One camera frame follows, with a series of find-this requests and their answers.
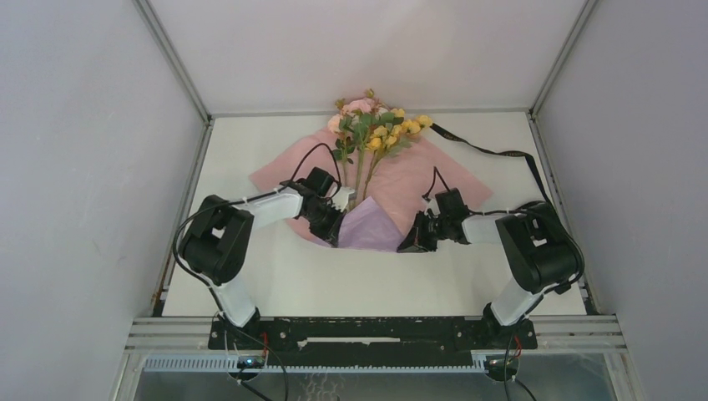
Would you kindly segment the pink purple wrapping paper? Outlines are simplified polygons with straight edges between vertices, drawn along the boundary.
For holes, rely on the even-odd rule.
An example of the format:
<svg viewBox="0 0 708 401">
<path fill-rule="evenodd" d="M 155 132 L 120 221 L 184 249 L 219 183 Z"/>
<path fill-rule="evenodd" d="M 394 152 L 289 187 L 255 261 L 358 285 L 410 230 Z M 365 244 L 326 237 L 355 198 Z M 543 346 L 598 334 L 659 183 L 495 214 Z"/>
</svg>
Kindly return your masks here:
<svg viewBox="0 0 708 401">
<path fill-rule="evenodd" d="M 269 164 L 250 175 L 258 190 L 275 188 L 296 171 L 307 176 L 313 167 L 333 174 L 332 159 L 317 144 L 333 146 L 336 136 L 320 129 L 298 140 Z M 394 252 L 412 228 L 415 215 L 427 207 L 424 196 L 433 197 L 446 188 L 459 189 L 464 203 L 480 207 L 492 190 L 433 142 L 422 139 L 376 168 L 368 197 L 357 196 L 359 205 L 347 212 L 341 224 L 339 246 L 344 249 Z"/>
</svg>

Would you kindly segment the yellow fake flower stem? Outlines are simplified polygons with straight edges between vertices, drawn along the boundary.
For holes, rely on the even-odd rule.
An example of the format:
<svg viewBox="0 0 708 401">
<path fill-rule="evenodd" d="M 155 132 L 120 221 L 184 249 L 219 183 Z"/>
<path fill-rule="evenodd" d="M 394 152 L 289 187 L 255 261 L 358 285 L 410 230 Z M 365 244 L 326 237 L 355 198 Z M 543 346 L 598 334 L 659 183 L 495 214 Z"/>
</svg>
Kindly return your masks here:
<svg viewBox="0 0 708 401">
<path fill-rule="evenodd" d="M 372 159 L 364 181 L 363 199 L 368 197 L 369 185 L 375 175 L 378 164 L 399 145 L 406 132 L 403 122 L 400 124 L 379 125 L 373 130 L 372 136 L 366 144 L 366 150 L 371 153 Z"/>
<path fill-rule="evenodd" d="M 392 109 L 391 112 L 393 121 L 385 141 L 389 150 L 411 147 L 421 139 L 422 132 L 432 126 L 432 119 L 425 114 L 409 119 L 403 109 Z"/>
</svg>

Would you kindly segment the pink fake flower stem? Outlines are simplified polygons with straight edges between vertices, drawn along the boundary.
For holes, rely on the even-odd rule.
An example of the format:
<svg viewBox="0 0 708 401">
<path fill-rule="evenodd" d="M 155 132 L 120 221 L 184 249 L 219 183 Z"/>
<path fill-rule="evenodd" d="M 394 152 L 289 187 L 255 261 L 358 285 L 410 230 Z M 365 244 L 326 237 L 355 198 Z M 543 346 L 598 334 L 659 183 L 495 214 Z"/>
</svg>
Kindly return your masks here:
<svg viewBox="0 0 708 401">
<path fill-rule="evenodd" d="M 356 167 L 356 172 L 351 184 L 347 186 L 357 192 L 363 190 L 362 176 L 364 173 L 364 163 L 367 157 L 366 144 L 372 136 L 373 130 L 379 125 L 390 124 L 393 119 L 391 109 L 383 103 L 375 94 L 373 89 L 366 89 L 360 99 L 346 100 L 351 111 L 356 111 L 359 120 L 353 126 L 355 140 L 355 150 L 351 155 L 352 166 Z"/>
<path fill-rule="evenodd" d="M 336 136 L 333 155 L 340 165 L 341 183 L 348 185 L 348 170 L 353 164 L 351 155 L 356 148 L 353 126 L 358 123 L 359 116 L 356 111 L 350 110 L 349 104 L 344 99 L 338 99 L 335 106 L 337 114 L 328 120 L 326 128 Z"/>
</svg>

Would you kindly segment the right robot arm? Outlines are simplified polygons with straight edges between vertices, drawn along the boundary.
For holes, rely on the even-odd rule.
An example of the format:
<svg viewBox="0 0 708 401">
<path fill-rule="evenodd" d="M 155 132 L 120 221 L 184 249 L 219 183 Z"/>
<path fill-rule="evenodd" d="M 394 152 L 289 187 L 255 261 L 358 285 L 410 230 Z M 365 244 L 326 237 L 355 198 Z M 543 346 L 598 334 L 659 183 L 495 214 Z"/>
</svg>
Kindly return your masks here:
<svg viewBox="0 0 708 401">
<path fill-rule="evenodd" d="M 511 279 L 483 311 L 483 339 L 502 348 L 546 294 L 568 291 L 584 274 L 578 244 L 546 201 L 532 201 L 514 210 L 473 211 L 461 192 L 452 188 L 434 196 L 437 209 L 419 211 L 399 253 L 437 250 L 440 241 L 462 245 L 502 246 Z"/>
</svg>

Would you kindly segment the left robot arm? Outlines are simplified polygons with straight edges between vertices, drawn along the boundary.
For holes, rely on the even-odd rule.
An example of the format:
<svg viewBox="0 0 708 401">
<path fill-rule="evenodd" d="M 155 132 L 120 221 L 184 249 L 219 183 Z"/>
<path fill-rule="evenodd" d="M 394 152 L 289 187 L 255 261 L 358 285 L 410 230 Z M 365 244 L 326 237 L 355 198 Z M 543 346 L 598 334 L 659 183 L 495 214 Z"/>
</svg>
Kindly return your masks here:
<svg viewBox="0 0 708 401">
<path fill-rule="evenodd" d="M 172 253 L 177 265 L 206 285 L 219 314 L 230 323 L 229 338 L 241 348 L 255 346 L 261 335 L 258 309 L 239 277 L 254 230 L 277 221 L 303 219 L 309 232 L 336 247 L 346 214 L 341 182 L 315 167 L 305 178 L 286 180 L 275 189 L 225 200 L 209 195 L 176 229 Z"/>
</svg>

